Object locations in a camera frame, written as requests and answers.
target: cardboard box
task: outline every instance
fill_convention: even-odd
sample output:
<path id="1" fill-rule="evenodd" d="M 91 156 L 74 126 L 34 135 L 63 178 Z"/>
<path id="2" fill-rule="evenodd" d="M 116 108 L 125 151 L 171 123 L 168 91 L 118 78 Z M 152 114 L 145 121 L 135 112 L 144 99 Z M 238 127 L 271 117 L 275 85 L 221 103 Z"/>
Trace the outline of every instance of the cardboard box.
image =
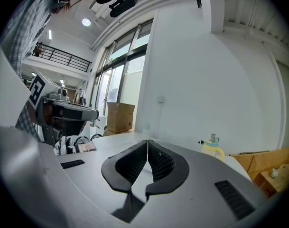
<path id="1" fill-rule="evenodd" d="M 120 132 L 120 133 L 114 133 L 111 130 L 105 129 L 104 134 L 103 134 L 102 137 L 112 136 L 112 135 L 121 134 L 121 133 L 131 133 L 131 132 L 132 132 L 131 130 L 127 130 L 127 131 L 123 131 L 123 132 Z"/>
<path id="2" fill-rule="evenodd" d="M 133 127 L 135 105 L 108 102 L 107 129 L 120 133 Z"/>

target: yellow bottle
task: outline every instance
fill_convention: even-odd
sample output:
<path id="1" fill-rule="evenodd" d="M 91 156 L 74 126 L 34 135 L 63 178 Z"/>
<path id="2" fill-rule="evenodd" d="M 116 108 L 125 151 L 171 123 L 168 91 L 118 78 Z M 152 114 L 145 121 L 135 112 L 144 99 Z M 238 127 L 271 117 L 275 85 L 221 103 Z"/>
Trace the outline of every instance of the yellow bottle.
<path id="1" fill-rule="evenodd" d="M 221 148 L 218 148 L 218 142 L 219 138 L 216 138 L 216 135 L 213 133 L 211 139 L 205 141 L 201 152 L 224 161 L 224 151 Z"/>

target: black vent grille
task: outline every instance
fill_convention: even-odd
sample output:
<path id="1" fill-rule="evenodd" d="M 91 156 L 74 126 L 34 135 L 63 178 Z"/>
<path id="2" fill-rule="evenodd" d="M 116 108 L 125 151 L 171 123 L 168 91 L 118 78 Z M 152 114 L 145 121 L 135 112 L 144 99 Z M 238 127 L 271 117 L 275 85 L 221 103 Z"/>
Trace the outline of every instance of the black vent grille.
<path id="1" fill-rule="evenodd" d="M 121 176 L 133 184 L 142 171 L 146 161 L 147 143 L 119 159 L 115 164 L 115 168 Z"/>
<path id="2" fill-rule="evenodd" d="M 85 164 L 85 162 L 82 160 L 76 160 L 76 161 L 61 163 L 61 166 L 63 169 L 67 169 L 67 168 L 71 168 L 71 167 L 82 165 L 82 164 Z"/>
<path id="3" fill-rule="evenodd" d="M 152 168 L 154 182 L 168 176 L 175 167 L 174 160 L 153 145 L 149 145 L 148 161 Z"/>
<path id="4" fill-rule="evenodd" d="M 248 216 L 255 210 L 229 181 L 224 180 L 217 182 L 215 183 L 215 186 L 239 220 Z"/>

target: ceiling light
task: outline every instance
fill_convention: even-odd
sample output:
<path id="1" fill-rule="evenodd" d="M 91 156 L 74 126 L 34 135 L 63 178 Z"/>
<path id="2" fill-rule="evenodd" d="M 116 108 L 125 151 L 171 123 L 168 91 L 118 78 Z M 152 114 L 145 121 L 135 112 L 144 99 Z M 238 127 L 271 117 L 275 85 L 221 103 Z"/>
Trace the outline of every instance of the ceiling light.
<path id="1" fill-rule="evenodd" d="M 86 27 L 91 25 L 91 20 L 90 19 L 83 19 L 82 24 Z"/>

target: plaid shirt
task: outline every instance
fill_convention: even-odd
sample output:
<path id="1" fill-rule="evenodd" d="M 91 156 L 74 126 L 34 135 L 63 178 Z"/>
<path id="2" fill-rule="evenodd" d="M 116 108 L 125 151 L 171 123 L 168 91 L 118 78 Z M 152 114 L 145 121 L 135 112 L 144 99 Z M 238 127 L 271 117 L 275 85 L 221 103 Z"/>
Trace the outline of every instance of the plaid shirt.
<path id="1" fill-rule="evenodd" d="M 13 39 L 9 62 L 18 76 L 21 76 L 22 61 L 29 57 L 34 50 L 39 37 L 48 23 L 52 11 L 59 9 L 65 3 L 59 0 L 24 0 L 4 30 L 1 40 L 19 22 Z M 16 124 L 16 128 L 28 132 L 38 141 L 40 138 L 30 120 L 27 104 L 25 104 Z"/>

